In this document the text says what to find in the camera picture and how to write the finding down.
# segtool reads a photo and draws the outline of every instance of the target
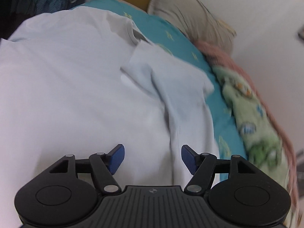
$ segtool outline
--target white fabric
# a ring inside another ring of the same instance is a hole
[[[35,16],[0,42],[0,227],[21,224],[16,192],[65,154],[122,143],[121,187],[172,184],[164,104],[120,70],[139,42],[134,30],[126,17],[83,6]]]
[[[181,159],[181,147],[188,144],[197,152],[217,153],[212,116],[205,103],[205,97],[214,91],[213,84],[200,69],[145,41],[138,44],[122,69],[164,102],[171,134],[173,184],[185,186],[191,175]]]

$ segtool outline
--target teal bed sheet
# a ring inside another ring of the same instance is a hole
[[[243,141],[236,129],[235,119],[225,104],[215,75],[200,51],[176,27],[158,16],[148,15],[117,0],[93,0],[81,6],[110,10],[129,17],[152,42],[161,46],[169,54],[205,71],[215,88],[214,92],[206,99],[206,103],[211,110],[214,137],[219,145],[220,158],[230,159],[233,154],[247,158]]]

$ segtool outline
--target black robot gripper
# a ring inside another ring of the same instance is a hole
[[[110,153],[76,160],[65,155],[15,197],[23,228],[283,228],[288,192],[239,155],[230,160],[189,146],[181,157],[193,175],[180,186],[126,186],[113,178],[125,156],[122,144]],[[94,187],[78,179],[90,173]],[[216,173],[228,179],[211,188]]]

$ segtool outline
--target pink blanket trim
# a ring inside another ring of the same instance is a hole
[[[282,139],[282,145],[285,151],[285,155],[287,157],[289,163],[289,182],[288,182],[288,190],[291,196],[291,203],[294,207],[298,207],[298,185],[297,185],[297,175],[296,175],[296,157],[295,152],[292,146],[290,139],[288,138],[285,131],[282,127],[276,122],[274,116],[271,114],[269,107],[265,104],[265,102],[261,99],[258,91],[256,90],[253,81],[251,80],[250,76],[236,63],[230,58],[230,56],[221,51],[216,46],[212,46],[206,42],[198,40],[194,42],[194,45],[197,49],[206,57],[207,62],[210,66],[217,65],[229,68],[237,72],[241,75],[250,85],[251,89],[256,93],[257,97],[259,98],[261,104],[265,107],[267,116],[273,125],[274,129],[277,131],[278,135]]]

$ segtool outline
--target gray pillowcase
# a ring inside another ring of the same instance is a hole
[[[232,52],[234,29],[216,19],[199,0],[150,0],[148,14],[170,22],[191,42],[200,39]]]

